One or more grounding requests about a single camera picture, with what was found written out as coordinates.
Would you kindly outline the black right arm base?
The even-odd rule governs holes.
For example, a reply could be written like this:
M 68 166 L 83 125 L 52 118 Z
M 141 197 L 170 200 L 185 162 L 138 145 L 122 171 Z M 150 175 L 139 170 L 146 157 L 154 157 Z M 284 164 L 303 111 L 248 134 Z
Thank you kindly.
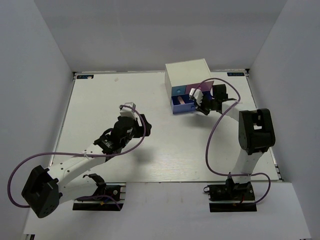
M 211 213 L 244 213 L 256 212 L 257 204 L 250 182 L 228 186 L 224 184 L 211 184 L 203 188 L 208 194 L 209 211 Z

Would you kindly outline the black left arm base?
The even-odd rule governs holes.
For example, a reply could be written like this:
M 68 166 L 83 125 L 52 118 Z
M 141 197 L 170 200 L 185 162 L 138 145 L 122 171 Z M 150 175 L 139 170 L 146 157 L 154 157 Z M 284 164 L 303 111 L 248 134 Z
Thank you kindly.
M 73 211 L 119 212 L 126 197 L 125 183 L 107 183 L 88 195 L 81 195 L 73 202 Z

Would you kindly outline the pink eraser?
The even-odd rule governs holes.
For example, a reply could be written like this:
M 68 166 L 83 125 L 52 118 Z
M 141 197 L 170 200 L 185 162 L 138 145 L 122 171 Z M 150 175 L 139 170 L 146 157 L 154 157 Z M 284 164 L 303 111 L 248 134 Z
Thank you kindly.
M 183 100 L 183 98 L 181 96 L 178 96 L 177 100 L 178 100 L 180 105 L 184 105 L 185 104 L 185 101 Z

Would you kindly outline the light blue small drawer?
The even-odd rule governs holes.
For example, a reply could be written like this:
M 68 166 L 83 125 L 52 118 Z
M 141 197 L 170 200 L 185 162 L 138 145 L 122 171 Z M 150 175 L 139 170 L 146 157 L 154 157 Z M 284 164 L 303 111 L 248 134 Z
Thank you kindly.
M 185 92 L 186 92 L 186 85 L 173 86 L 171 88 L 171 95 L 172 96 L 184 95 Z

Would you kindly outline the pink drawer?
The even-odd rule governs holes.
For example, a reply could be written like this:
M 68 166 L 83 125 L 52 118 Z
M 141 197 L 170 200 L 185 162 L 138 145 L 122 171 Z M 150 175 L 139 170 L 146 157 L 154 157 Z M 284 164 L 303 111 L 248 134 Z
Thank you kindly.
M 214 80 L 206 81 L 200 85 L 199 89 L 202 92 L 211 91 L 213 83 L 214 83 Z M 192 88 L 196 88 L 198 86 L 199 86 L 199 83 L 187 85 L 185 89 L 185 94 L 189 94 Z

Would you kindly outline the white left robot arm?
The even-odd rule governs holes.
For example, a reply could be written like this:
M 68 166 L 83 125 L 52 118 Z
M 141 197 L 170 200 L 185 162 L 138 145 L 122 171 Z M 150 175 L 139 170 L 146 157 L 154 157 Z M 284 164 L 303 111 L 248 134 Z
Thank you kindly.
M 38 165 L 32 169 L 21 195 L 37 217 L 47 217 L 59 204 L 69 200 L 113 202 L 112 208 L 119 211 L 120 186 L 107 185 L 101 176 L 87 171 L 121 153 L 133 138 L 148 137 L 152 125 L 145 115 L 141 117 L 142 125 L 139 125 L 137 118 L 119 116 L 114 126 L 105 130 L 79 156 L 58 165 L 47 168 Z

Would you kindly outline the blue wide drawer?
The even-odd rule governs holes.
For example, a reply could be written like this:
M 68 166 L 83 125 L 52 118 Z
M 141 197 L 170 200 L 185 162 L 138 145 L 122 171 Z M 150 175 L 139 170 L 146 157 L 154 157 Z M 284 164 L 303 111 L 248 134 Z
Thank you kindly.
M 189 94 L 172 96 L 170 105 L 173 114 L 194 112 L 197 110 L 195 102 L 190 99 Z

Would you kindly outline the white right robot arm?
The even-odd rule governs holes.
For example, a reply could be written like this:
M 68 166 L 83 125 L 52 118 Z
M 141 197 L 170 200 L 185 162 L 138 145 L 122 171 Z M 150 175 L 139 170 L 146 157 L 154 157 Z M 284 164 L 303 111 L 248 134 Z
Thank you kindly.
M 206 116 L 215 111 L 238 122 L 238 142 L 241 147 L 238 159 L 228 174 L 233 182 L 225 188 L 226 195 L 236 200 L 244 193 L 242 184 L 251 181 L 251 175 L 262 155 L 275 145 L 276 137 L 271 112 L 267 108 L 252 108 L 230 98 L 224 84 L 212 87 L 213 96 L 207 98 L 199 89 L 192 88 L 189 98 L 195 109 Z

